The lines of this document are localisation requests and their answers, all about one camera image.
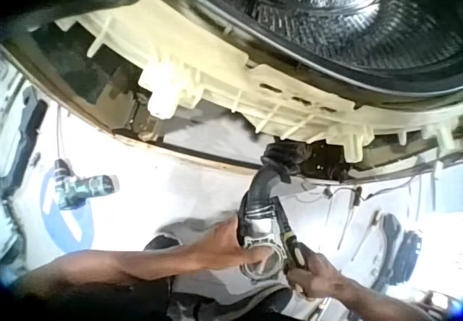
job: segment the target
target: blue logo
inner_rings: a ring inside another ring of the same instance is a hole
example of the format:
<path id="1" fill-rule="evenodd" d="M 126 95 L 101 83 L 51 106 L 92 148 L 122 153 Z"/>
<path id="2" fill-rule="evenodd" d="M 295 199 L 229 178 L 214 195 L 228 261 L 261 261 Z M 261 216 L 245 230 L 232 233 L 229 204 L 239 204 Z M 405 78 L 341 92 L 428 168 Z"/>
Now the blue logo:
<path id="1" fill-rule="evenodd" d="M 43 177 L 41 187 L 41 214 L 45 228 L 55 244 L 64 253 L 89 249 L 94 237 L 90 201 L 76 210 L 60 211 L 56 204 L 54 168 Z"/>

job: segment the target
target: white floor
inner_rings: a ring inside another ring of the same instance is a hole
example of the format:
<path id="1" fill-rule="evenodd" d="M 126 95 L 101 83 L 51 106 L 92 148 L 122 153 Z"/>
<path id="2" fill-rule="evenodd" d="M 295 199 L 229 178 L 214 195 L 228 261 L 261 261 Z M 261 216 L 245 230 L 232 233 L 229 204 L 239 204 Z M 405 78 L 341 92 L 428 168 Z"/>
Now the white floor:
<path id="1" fill-rule="evenodd" d="M 120 190 L 116 194 L 90 200 L 79 210 L 59 212 L 54 202 L 52 170 L 57 158 L 56 105 L 51 106 L 41 128 L 35 153 L 41 154 L 35 168 L 29 168 L 24 184 L 15 196 L 15 209 L 27 237 L 27 265 L 36 268 L 55 257 L 77 249 L 141 250 L 163 229 L 172 231 L 188 244 L 201 233 L 239 207 L 251 176 L 181 162 L 152 150 L 124 145 L 102 134 L 78 118 L 62 114 L 64 156 L 81 177 L 115 175 Z M 463 211 L 463 169 L 445 171 L 438 188 L 437 212 Z M 406 180 L 364 186 L 368 194 Z M 394 192 L 361 204 L 340 250 L 337 250 L 347 217 L 351 192 L 340 191 L 332 202 L 325 226 L 328 200 L 320 199 L 321 189 L 283 197 L 289 220 L 299 239 L 320 250 L 338 269 L 361 283 L 373 283 L 373 261 L 381 258 L 379 233 L 369 237 L 355 262 L 350 262 L 374 210 L 393 213 L 406 228 L 415 225 L 419 201 L 419 178 Z M 431 212 L 429 176 L 422 176 L 420 219 Z M 220 281 L 226 282 L 226 288 Z M 238 300 L 251 286 L 237 270 L 185 276 L 177 288 L 216 297 L 222 302 Z M 330 318 L 344 312 L 332 306 Z"/>

